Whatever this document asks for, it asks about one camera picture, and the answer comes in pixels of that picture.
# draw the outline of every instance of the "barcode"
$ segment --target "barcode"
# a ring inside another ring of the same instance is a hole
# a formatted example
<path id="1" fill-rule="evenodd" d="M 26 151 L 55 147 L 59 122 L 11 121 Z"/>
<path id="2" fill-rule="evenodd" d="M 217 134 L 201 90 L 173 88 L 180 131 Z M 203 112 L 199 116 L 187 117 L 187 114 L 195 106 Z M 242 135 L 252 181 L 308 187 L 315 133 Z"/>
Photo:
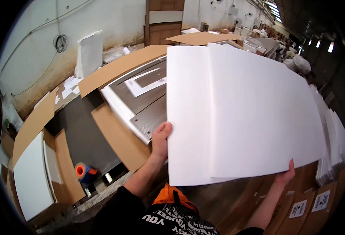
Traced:
<path id="1" fill-rule="evenodd" d="M 328 195 L 325 195 L 325 196 L 324 196 L 324 200 L 323 200 L 323 204 L 326 204 L 326 203 L 327 203 L 327 200 L 328 200 Z"/>
<path id="2" fill-rule="evenodd" d="M 318 206 L 319 206 L 319 203 L 320 202 L 320 197 L 318 197 L 317 199 L 316 199 L 316 206 L 315 206 L 315 208 L 317 208 Z"/>

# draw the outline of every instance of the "white board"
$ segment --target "white board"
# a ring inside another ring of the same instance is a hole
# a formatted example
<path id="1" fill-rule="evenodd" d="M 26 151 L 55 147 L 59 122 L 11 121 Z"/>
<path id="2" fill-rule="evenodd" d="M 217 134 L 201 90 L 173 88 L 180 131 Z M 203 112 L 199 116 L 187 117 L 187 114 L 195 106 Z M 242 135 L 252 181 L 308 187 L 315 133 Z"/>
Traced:
<path id="1" fill-rule="evenodd" d="M 44 163 L 42 132 L 25 149 L 13 172 L 18 200 L 26 221 L 54 203 Z"/>
<path id="2" fill-rule="evenodd" d="M 208 44 L 213 95 L 212 177 L 252 177 L 325 157 L 315 101 L 282 63 Z"/>
<path id="3" fill-rule="evenodd" d="M 211 99 L 207 47 L 167 48 L 169 183 L 190 186 L 231 179 L 209 176 Z"/>

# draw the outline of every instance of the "black shirt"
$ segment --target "black shirt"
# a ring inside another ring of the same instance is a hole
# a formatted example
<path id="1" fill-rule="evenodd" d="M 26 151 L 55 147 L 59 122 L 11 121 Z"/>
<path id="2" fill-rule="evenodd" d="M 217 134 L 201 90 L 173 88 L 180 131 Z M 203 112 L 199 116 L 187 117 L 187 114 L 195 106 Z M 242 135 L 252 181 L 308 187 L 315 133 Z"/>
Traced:
<path id="1" fill-rule="evenodd" d="M 124 186 L 95 216 L 92 234 L 219 235 L 217 229 L 193 210 L 175 203 L 154 204 L 146 211 L 142 201 Z M 261 228 L 248 228 L 239 235 L 259 235 Z"/>

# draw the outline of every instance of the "white wall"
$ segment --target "white wall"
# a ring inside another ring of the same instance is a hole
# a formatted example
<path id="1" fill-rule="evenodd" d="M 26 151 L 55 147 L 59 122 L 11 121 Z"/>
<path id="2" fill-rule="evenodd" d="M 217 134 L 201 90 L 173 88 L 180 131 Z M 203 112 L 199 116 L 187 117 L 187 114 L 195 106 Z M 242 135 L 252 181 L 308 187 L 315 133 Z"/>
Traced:
<path id="1" fill-rule="evenodd" d="M 237 15 L 229 15 L 229 8 L 234 4 L 239 9 Z M 218 29 L 223 27 L 231 27 L 235 23 L 236 18 L 241 18 L 242 25 L 247 28 L 253 27 L 254 20 L 260 17 L 263 23 L 271 24 L 271 22 L 260 14 L 260 10 L 248 3 L 246 0 L 222 0 L 221 2 L 201 0 L 189 1 L 184 4 L 183 22 L 192 26 L 200 27 L 202 21 L 206 21 L 209 29 Z"/>
<path id="2" fill-rule="evenodd" d="M 103 30 L 105 35 L 104 49 L 142 40 L 145 0 L 84 2 L 85 0 L 35 0 L 27 7 L 11 32 L 0 60 L 0 89 L 12 100 L 22 118 L 26 117 L 34 104 L 48 91 L 73 74 L 77 40 L 97 30 Z M 233 3 L 239 9 L 237 16 L 228 14 L 229 6 Z M 81 7 L 62 16 L 81 4 Z M 212 5 L 209 0 L 186 0 L 183 22 L 199 27 L 201 21 L 207 21 L 213 29 L 231 27 L 234 25 L 234 19 L 239 17 L 243 26 L 251 28 L 259 14 L 260 11 L 246 0 L 223 0 Z M 57 16 L 62 16 L 59 23 L 55 20 L 46 24 L 22 42 L 1 72 L 4 63 L 22 38 Z M 260 19 L 270 24 L 263 14 Z M 69 37 L 69 45 L 66 51 L 56 54 L 53 38 L 59 33 Z M 11 96 L 34 84 L 50 63 L 48 71 L 33 87 L 19 96 Z"/>

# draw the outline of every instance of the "ceiling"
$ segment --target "ceiling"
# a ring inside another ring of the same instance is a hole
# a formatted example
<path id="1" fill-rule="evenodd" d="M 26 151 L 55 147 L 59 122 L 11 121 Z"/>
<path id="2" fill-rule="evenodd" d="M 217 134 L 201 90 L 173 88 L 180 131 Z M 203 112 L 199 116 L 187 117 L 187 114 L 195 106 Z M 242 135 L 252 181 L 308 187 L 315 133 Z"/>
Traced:
<path id="1" fill-rule="evenodd" d="M 282 24 L 293 33 L 310 38 L 322 34 L 333 41 L 336 33 L 335 20 L 329 13 L 329 3 L 322 0 L 268 0 L 277 5 Z"/>

